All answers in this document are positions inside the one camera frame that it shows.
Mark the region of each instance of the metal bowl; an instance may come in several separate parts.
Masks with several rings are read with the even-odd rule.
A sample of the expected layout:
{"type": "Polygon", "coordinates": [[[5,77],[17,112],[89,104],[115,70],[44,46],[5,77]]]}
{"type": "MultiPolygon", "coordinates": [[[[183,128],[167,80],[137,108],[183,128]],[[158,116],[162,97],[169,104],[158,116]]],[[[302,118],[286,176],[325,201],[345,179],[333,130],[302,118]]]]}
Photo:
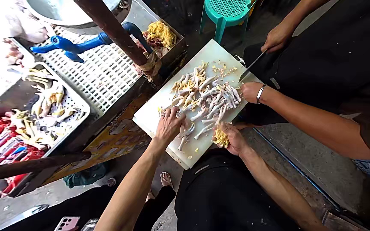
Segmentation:
{"type": "MultiPolygon", "coordinates": [[[[37,18],[76,34],[92,35],[102,31],[73,0],[26,0],[26,3],[37,18]]],[[[131,0],[104,0],[104,3],[119,22],[131,8],[131,0]]]]}

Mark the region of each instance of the blue faucet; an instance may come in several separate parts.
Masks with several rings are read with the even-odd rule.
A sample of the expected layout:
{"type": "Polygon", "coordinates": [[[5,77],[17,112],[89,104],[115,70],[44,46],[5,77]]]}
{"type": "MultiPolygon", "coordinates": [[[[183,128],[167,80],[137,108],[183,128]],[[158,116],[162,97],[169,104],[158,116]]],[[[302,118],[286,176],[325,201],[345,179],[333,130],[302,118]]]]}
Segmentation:
{"type": "MultiPolygon", "coordinates": [[[[151,54],[152,48],[148,45],[146,40],[144,39],[141,30],[133,23],[127,22],[122,24],[122,27],[129,33],[132,34],[139,42],[144,46],[145,50],[151,54]]],[[[61,36],[52,36],[50,38],[51,44],[46,46],[33,46],[31,47],[31,51],[35,53],[47,53],[51,50],[55,49],[62,49],[65,51],[65,55],[74,62],[81,62],[83,63],[84,60],[81,59],[78,55],[84,53],[87,50],[95,48],[100,45],[109,45],[112,44],[113,41],[105,34],[105,32],[101,32],[96,38],[91,39],[89,41],[83,42],[81,44],[74,44],[70,40],[65,39],[61,36]]]]}

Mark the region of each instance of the hand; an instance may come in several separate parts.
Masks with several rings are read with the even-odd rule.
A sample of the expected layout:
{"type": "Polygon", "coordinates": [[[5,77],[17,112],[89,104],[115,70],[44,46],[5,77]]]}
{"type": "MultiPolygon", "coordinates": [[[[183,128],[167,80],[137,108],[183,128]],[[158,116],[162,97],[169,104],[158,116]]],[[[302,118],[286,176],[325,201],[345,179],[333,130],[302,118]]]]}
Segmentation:
{"type": "Polygon", "coordinates": [[[242,84],[242,86],[240,87],[240,90],[242,92],[242,97],[244,97],[246,101],[256,104],[258,92],[260,91],[260,88],[263,85],[264,84],[260,82],[248,82],[248,83],[242,84]]]}
{"type": "Polygon", "coordinates": [[[182,113],[181,117],[177,118],[176,113],[179,111],[178,107],[167,109],[162,114],[158,123],[157,131],[154,139],[159,140],[164,147],[179,134],[180,127],[184,119],[186,118],[185,113],[182,113]]]}
{"type": "Polygon", "coordinates": [[[285,46],[286,42],[294,33],[295,27],[291,24],[282,21],[279,25],[272,29],[266,37],[265,44],[261,47],[261,51],[264,52],[268,49],[267,53],[274,52],[285,46]]]}
{"type": "Polygon", "coordinates": [[[239,156],[241,153],[246,152],[247,150],[250,149],[250,146],[248,145],[248,143],[246,143],[246,140],[242,137],[242,134],[238,131],[238,129],[235,126],[227,124],[225,122],[221,122],[219,127],[228,136],[229,144],[227,150],[230,153],[239,156]]]}

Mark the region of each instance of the foot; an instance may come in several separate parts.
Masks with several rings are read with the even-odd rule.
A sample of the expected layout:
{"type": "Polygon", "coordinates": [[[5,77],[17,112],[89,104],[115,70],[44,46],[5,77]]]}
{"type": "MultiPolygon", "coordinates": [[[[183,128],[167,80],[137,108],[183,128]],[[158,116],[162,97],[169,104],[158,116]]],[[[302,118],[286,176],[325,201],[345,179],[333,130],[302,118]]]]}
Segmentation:
{"type": "Polygon", "coordinates": [[[162,186],[171,186],[173,188],[171,176],[167,172],[161,173],[161,183],[162,186]]]}
{"type": "Polygon", "coordinates": [[[149,199],[155,199],[155,197],[152,194],[151,190],[149,190],[149,192],[148,192],[148,196],[146,197],[146,201],[148,201],[149,199]]]}

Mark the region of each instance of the silver bracelet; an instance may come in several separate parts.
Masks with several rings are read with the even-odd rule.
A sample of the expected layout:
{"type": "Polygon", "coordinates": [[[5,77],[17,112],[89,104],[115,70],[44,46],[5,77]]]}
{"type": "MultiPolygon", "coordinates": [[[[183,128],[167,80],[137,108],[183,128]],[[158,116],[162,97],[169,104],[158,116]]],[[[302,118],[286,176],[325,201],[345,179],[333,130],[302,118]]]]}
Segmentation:
{"type": "Polygon", "coordinates": [[[258,95],[257,95],[257,104],[261,104],[260,103],[260,97],[261,97],[262,91],[264,90],[265,86],[266,86],[266,83],[264,83],[262,85],[262,87],[260,88],[260,91],[258,92],[258,95]]]}

